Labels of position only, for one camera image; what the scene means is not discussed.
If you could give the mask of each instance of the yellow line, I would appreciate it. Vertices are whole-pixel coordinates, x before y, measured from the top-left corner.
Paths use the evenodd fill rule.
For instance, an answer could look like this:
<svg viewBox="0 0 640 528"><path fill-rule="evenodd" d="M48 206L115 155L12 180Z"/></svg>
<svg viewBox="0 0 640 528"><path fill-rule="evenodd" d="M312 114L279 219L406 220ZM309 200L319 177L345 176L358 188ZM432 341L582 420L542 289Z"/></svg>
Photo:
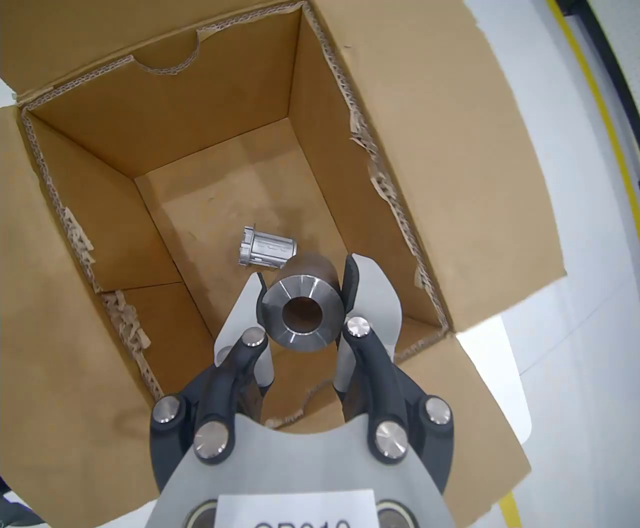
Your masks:
<svg viewBox="0 0 640 528"><path fill-rule="evenodd" d="M596 83L595 78L593 77L593 73L589 68L589 63L585 58L582 50L580 49L580 45L578 41L575 39L569 24L566 23L560 8L556 4L556 0L547 0L547 5L549 9L554 15L558 26L562 29L565 38L567 39L569 46L571 47L573 54L575 55L578 64L580 65L580 69L589 85L589 89L593 94L593 98L598 105L598 110L600 111L600 117L602 118L602 122L604 123L605 128L607 129L607 135L609 136L609 142L611 143L611 148L613 149L613 154L616 157L616 162L618 164L618 169L620 174L622 175L622 181L625 185L625 192L627 193L627 199L629 201L629 206L631 207L631 213L634 217L634 223L636 224L636 234L638 237L638 242L640 243L640 207L638 207L638 201L636 199L636 192L634 191L634 185L631 180L631 176L629 174L629 169L627 168L627 162L625 161L625 155L622 152L622 148L620 147L620 142L618 141L618 135L616 134L616 130L613 127L613 121L611 120L611 115L609 114L609 110L607 109L607 105L604 102L602 94L600 93L600 89ZM500 510L502 511L502 517L504 518L504 522L507 525L507 528L522 528L522 523L520 521L520 513L518 512L518 506L516 505L516 500L513 497L513 492L509 492L503 498L501 498L500 502Z"/></svg>
<svg viewBox="0 0 640 528"><path fill-rule="evenodd" d="M638 237L638 241L640 242L640 208L638 207L638 201L636 199L636 193L634 191L634 184L631 180L631 176L629 174L629 169L627 168L627 163L625 162L625 155L622 152L622 148L620 147L620 142L618 141L618 136L613 127L613 121L611 120L611 115L609 114L609 110L607 110L607 105L602 98L602 94L598 88L595 78L593 77L593 73L591 73L591 69L589 68L589 63L587 59L584 57L582 50L580 49L580 45L578 41L575 39L569 24L566 23L566 20L563 17L560 8L556 4L555 0L547 0L547 5L549 9L554 15L556 22L562 29L565 38L567 39L569 46L571 47L573 54L575 55L578 64L580 65L580 69L582 69L582 73L584 74L585 79L587 80L587 84L591 89L591 93L593 94L593 98L596 100L596 104L598 105L598 110L600 111L600 117L604 123L605 128L607 129L607 134L609 136L609 142L611 143L611 148L613 148L613 154L616 157L616 162L618 163L618 169L620 170L620 174L622 175L622 181L625 185L625 192L627 193L627 199L629 201L629 206L631 207L631 214L634 217L634 223L636 224L636 234Z"/></svg>
<svg viewBox="0 0 640 528"><path fill-rule="evenodd" d="M516 500L513 498L513 492L509 492L498 503L502 510L502 516L504 517L504 523L507 528L522 528L520 522L520 514L518 513L518 506L516 506Z"/></svg>

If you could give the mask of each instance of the label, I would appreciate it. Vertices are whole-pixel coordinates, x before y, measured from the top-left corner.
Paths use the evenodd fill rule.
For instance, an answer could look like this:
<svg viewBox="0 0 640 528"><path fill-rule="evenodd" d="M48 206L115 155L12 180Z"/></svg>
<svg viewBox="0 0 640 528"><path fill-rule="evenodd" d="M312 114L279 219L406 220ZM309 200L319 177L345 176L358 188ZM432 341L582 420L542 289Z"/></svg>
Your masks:
<svg viewBox="0 0 640 528"><path fill-rule="evenodd" d="M220 495L216 526L225 528L372 528L373 490L287 495Z"/></svg>

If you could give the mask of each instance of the cardboard box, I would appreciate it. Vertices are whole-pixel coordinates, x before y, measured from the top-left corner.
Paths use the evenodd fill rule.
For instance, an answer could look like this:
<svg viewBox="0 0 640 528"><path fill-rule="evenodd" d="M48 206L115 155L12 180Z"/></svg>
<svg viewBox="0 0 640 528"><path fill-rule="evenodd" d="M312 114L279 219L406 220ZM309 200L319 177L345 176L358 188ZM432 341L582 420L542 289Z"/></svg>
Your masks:
<svg viewBox="0 0 640 528"><path fill-rule="evenodd" d="M150 405L210 364L254 222L391 279L402 368L456 416L459 526L526 475L453 332L563 263L527 132L461 1L1 9L0 75L20 104L0 111L1 474L51 525L157 495ZM273 352L265 417L335 361ZM339 421L327 387L289 430Z"/></svg>

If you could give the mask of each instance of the metal cylinder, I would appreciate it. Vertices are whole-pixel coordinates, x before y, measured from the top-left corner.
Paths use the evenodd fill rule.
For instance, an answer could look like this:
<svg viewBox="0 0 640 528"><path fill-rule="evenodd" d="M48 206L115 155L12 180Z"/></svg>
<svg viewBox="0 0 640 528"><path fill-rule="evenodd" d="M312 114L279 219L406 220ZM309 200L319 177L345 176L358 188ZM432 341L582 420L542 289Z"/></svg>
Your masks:
<svg viewBox="0 0 640 528"><path fill-rule="evenodd" d="M294 239L261 233L255 230L255 226L248 225L240 242L238 264L281 268L297 252L298 244Z"/></svg>
<svg viewBox="0 0 640 528"><path fill-rule="evenodd" d="M262 299L267 334L297 352L320 350L344 324L340 282L333 264L318 253L287 261Z"/></svg>

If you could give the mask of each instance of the white floor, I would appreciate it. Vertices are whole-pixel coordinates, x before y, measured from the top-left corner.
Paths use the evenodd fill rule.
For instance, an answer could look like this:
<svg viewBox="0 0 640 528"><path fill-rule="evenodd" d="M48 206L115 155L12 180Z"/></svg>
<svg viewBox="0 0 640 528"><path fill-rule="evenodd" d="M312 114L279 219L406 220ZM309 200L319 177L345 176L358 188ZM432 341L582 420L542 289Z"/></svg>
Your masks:
<svg viewBox="0 0 640 528"><path fill-rule="evenodd" d="M467 0L529 128L547 178L567 277L502 315L529 405L532 473L514 491L522 526L640 521L640 245L606 130L544 0ZM640 176L628 124L571 20ZM504 527L500 509L476 523Z"/></svg>

